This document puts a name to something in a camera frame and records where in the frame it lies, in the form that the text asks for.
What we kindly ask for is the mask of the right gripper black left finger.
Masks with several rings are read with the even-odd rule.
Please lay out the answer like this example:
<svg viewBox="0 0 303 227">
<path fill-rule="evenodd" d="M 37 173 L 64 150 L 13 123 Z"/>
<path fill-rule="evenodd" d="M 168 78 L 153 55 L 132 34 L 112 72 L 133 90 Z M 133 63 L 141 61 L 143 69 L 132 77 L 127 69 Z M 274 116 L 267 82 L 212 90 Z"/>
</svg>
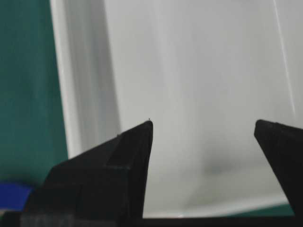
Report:
<svg viewBox="0 0 303 227">
<path fill-rule="evenodd" d="M 22 211 L 23 227 L 116 227 L 143 216 L 153 124 L 146 121 L 54 166 Z"/>
</svg>

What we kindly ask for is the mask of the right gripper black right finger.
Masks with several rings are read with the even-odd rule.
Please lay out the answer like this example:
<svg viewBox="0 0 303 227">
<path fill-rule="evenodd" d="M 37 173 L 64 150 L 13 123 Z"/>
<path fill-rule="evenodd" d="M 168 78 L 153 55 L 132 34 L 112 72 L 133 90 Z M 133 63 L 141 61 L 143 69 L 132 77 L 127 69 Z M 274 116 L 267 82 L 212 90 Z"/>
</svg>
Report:
<svg viewBox="0 0 303 227">
<path fill-rule="evenodd" d="M 303 130 L 257 120 L 254 137 L 260 145 L 295 215 L 303 214 Z"/>
</svg>

